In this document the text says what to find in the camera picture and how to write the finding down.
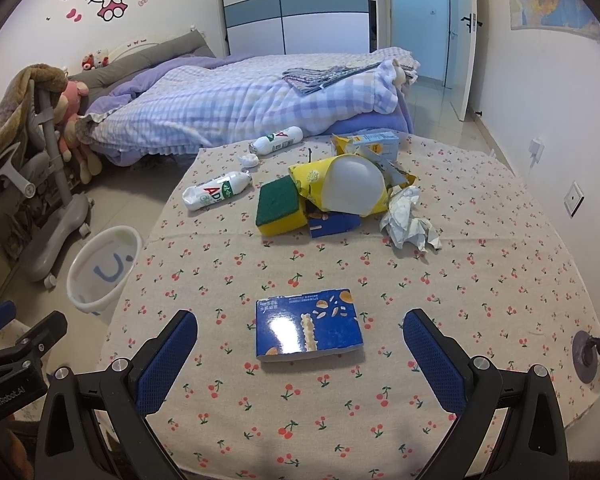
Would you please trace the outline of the white paper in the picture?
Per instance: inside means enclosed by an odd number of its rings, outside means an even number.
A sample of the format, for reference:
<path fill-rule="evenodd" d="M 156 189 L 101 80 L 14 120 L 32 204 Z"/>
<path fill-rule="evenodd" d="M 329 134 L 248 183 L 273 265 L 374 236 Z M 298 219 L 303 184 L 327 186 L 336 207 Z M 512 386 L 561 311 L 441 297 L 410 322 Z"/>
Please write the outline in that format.
<path fill-rule="evenodd" d="M 442 244 L 438 231 L 428 219 L 416 214 L 419 199 L 420 188 L 415 185 L 392 188 L 388 210 L 380 219 L 379 227 L 396 249 L 410 244 L 419 252 L 426 252 L 427 248 L 440 250 Z"/>

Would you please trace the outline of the white AD bottle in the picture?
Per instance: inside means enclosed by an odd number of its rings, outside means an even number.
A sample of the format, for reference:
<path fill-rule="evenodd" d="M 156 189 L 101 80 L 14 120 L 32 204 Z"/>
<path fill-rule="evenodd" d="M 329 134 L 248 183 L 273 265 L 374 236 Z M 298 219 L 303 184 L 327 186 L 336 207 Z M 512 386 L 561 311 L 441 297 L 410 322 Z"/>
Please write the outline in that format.
<path fill-rule="evenodd" d="M 196 211 L 229 200 L 244 192 L 251 182 L 249 172 L 230 171 L 221 177 L 186 188 L 182 195 L 183 203 L 188 210 Z"/>
<path fill-rule="evenodd" d="M 259 136 L 249 144 L 249 151 L 257 156 L 266 156 L 277 151 L 289 148 L 303 140 L 301 128 L 292 126 L 276 133 Z"/>

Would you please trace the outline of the torn blue biscuit box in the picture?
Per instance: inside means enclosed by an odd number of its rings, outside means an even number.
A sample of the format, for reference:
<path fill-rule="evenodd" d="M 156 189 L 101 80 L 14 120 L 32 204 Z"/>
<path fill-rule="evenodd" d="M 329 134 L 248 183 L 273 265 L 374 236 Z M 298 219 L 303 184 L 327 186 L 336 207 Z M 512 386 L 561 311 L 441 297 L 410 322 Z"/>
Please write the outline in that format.
<path fill-rule="evenodd" d="M 360 216 L 344 212 L 314 210 L 308 215 L 309 232 L 312 238 L 347 233 L 362 223 Z"/>

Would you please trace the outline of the yellow green sponge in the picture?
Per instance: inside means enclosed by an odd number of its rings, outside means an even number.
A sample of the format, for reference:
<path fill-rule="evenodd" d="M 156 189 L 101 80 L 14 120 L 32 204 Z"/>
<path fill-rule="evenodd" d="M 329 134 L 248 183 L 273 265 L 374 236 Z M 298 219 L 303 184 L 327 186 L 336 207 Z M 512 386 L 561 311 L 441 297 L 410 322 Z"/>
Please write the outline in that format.
<path fill-rule="evenodd" d="M 286 234 L 307 224 L 306 200 L 298 193 L 291 176 L 260 187 L 256 227 L 264 237 Z"/>

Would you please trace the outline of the yellow paper cup container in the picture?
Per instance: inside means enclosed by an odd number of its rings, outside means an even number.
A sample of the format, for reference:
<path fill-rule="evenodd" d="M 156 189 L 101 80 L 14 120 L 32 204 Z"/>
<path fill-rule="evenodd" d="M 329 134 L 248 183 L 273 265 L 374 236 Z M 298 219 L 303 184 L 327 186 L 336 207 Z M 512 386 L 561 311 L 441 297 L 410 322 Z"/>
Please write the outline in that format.
<path fill-rule="evenodd" d="M 385 178 L 370 160 L 338 155 L 290 166 L 299 194 L 321 211 L 366 218 L 388 209 Z"/>

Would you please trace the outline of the small white tissue ball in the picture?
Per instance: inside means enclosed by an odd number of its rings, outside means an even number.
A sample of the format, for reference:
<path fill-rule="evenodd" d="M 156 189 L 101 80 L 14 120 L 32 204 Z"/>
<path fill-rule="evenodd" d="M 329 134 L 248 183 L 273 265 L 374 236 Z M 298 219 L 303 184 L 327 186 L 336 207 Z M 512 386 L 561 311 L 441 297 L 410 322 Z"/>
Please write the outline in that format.
<path fill-rule="evenodd" d="M 256 168 L 260 164 L 260 159 L 256 154 L 247 153 L 238 157 L 240 166 L 244 169 Z"/>

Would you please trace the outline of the light blue carton box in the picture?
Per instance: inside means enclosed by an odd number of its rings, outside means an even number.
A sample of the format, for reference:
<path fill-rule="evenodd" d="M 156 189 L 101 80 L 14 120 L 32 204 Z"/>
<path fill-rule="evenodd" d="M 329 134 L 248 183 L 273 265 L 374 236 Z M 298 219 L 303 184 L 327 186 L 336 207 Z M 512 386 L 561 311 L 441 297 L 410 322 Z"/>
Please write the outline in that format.
<path fill-rule="evenodd" d="M 332 145 L 339 155 L 371 152 L 387 160 L 396 160 L 400 138 L 391 130 L 364 130 L 342 136 L 333 134 Z"/>

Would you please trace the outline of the yellow foil snack wrapper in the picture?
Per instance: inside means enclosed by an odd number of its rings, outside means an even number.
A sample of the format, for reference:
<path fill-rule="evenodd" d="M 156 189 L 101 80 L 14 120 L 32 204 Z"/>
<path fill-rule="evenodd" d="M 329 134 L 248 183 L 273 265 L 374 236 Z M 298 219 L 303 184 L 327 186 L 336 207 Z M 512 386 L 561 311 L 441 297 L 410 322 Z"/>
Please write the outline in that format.
<path fill-rule="evenodd" d="M 384 178 L 389 196 L 414 185 L 417 178 L 406 171 L 398 162 L 381 157 L 374 152 L 364 153 L 363 157 L 371 162 Z"/>

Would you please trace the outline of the white plastic trash bin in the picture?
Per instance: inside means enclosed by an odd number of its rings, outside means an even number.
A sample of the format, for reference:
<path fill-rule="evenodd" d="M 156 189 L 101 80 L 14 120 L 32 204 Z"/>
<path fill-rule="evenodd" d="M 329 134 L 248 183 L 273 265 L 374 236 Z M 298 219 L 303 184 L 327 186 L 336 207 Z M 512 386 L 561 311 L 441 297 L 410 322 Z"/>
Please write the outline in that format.
<path fill-rule="evenodd" d="M 71 263 L 66 281 L 69 301 L 109 325 L 143 246 L 132 226 L 112 226 L 98 233 Z"/>

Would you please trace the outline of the grey ergonomic chair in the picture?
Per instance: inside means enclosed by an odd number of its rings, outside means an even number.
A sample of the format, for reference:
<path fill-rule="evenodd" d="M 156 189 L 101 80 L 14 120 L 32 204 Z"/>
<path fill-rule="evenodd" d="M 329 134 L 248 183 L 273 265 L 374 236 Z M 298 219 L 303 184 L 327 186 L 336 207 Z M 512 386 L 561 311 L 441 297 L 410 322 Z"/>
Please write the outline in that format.
<path fill-rule="evenodd" d="M 52 92 L 30 79 L 15 136 L 0 147 L 0 248 L 29 281 L 57 285 L 53 267 L 73 234 L 86 237 L 93 201 L 72 190 Z"/>

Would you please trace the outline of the grey bed headboard cushion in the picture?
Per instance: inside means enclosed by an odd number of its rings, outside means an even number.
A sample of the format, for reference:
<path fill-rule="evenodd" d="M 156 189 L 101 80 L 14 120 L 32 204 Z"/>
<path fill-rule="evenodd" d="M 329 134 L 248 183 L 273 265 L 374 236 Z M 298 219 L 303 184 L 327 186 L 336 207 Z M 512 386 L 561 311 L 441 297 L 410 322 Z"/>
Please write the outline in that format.
<path fill-rule="evenodd" d="M 69 79 L 82 81 L 90 89 L 91 100 L 106 96 L 114 88 L 131 80 L 145 70 L 154 68 L 174 58 L 215 58 L 214 53 L 200 32 L 194 30 L 183 36 L 158 44 L 128 47 L 106 66 L 84 70 L 70 75 Z"/>

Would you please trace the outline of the small red white plush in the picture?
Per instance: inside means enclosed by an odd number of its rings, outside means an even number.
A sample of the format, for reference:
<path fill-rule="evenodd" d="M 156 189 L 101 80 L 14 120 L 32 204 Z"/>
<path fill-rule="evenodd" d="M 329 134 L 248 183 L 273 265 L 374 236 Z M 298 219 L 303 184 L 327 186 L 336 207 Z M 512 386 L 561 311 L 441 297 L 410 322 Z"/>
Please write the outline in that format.
<path fill-rule="evenodd" d="M 96 70 L 96 68 L 105 67 L 109 64 L 109 53 L 105 49 L 100 49 L 94 53 L 89 53 L 82 58 L 81 66 L 84 72 Z"/>

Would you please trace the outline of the checkered blue quilt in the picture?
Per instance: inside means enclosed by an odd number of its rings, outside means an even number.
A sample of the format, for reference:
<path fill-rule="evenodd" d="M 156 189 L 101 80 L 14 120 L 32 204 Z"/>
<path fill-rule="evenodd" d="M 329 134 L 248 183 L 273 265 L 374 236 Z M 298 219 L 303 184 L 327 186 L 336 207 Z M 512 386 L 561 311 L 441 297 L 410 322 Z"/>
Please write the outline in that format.
<path fill-rule="evenodd" d="M 282 75 L 380 65 L 305 96 Z M 405 93 L 419 62 L 399 47 L 372 53 L 174 58 L 120 84 L 87 107 L 76 135 L 119 166 L 145 155 L 189 155 L 288 127 L 305 136 L 388 128 L 410 133 Z"/>

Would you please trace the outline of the folded striped cloth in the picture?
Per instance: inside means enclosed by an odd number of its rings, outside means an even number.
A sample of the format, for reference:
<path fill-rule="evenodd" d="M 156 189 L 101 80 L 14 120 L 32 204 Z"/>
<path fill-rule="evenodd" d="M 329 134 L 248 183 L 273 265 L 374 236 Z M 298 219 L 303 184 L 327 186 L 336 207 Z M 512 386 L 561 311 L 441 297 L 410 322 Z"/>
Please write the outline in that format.
<path fill-rule="evenodd" d="M 285 70 L 282 75 L 283 81 L 290 84 L 298 92 L 308 96 L 336 84 L 343 79 L 374 70 L 380 63 L 366 66 L 349 67 L 344 65 L 332 66 L 318 70 L 317 68 L 296 67 Z"/>

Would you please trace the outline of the phone on suction mount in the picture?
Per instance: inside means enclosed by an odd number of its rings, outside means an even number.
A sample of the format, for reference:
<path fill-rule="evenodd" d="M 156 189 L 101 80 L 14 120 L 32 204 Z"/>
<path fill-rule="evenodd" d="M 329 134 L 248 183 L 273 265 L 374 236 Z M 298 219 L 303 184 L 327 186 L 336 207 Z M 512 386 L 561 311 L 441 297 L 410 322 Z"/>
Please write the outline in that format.
<path fill-rule="evenodd" d="M 572 362 L 577 376 L 585 385 L 592 384 L 600 360 L 600 337 L 579 330 L 572 341 Z"/>

